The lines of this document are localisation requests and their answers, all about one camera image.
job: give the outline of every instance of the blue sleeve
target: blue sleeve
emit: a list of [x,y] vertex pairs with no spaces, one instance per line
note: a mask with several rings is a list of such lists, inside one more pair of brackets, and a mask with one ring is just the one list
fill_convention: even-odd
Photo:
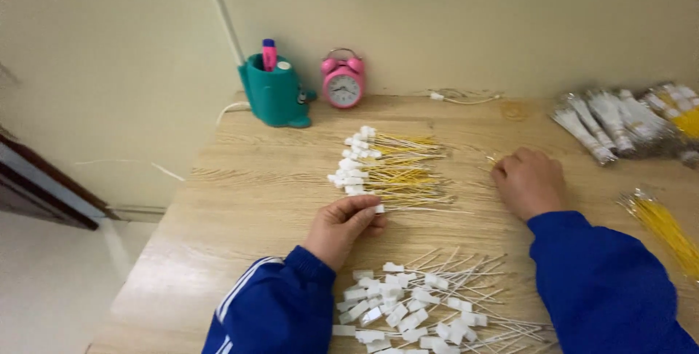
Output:
[[578,212],[531,218],[536,285],[565,354],[699,353],[665,268],[632,236]]
[[257,260],[216,308],[202,354],[327,353],[335,278],[300,246]]

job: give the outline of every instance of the person's right hand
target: person's right hand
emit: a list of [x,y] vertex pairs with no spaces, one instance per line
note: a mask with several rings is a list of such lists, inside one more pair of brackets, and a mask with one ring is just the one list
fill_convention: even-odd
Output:
[[565,180],[561,162],[541,151],[519,148],[491,171],[502,202],[527,221],[546,212],[565,210]]

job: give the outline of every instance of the teal pencil holder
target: teal pencil holder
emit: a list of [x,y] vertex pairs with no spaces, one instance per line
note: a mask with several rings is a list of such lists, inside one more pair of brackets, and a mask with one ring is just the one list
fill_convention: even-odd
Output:
[[[289,61],[277,56],[277,64]],[[238,67],[240,80],[248,96],[252,113],[269,126],[309,127],[308,102],[317,97],[314,91],[301,89],[299,76],[284,64],[274,71],[263,70],[262,55],[250,55]]]

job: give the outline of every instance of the pink highlighter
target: pink highlighter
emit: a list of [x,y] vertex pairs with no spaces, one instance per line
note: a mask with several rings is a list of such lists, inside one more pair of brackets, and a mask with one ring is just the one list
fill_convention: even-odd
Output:
[[274,39],[262,41],[262,65],[265,72],[272,72],[277,66],[277,47],[274,45]]

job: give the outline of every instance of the wooden desk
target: wooden desk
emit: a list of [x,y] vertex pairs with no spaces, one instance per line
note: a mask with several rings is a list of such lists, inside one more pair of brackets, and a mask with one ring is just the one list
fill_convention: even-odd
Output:
[[[362,125],[406,135],[435,135],[452,148],[436,162],[452,179],[455,205],[476,215],[393,214],[386,234],[358,243],[338,287],[352,269],[407,262],[440,247],[464,254],[508,253],[504,269],[516,271],[503,286],[508,303],[499,313],[528,321],[548,317],[529,259],[533,235],[502,207],[486,170],[486,153],[502,156],[519,145],[539,148],[564,163],[573,198],[593,224],[641,239],[670,270],[679,291],[679,320],[699,338],[699,290],[650,233],[622,207],[620,192],[647,184],[699,238],[699,173],[677,161],[620,161],[598,167],[582,147],[546,116],[548,101],[524,102],[529,117],[502,117],[501,102],[474,107],[427,98],[371,96],[351,111],[322,102],[311,108],[312,127],[274,129],[249,112],[224,116],[214,144],[200,154],[187,183],[145,247],[112,305],[91,354],[199,353],[213,310],[254,260],[285,255],[300,243],[316,210],[343,194],[327,183],[343,140]],[[332,353],[363,352],[356,341],[335,339]]]

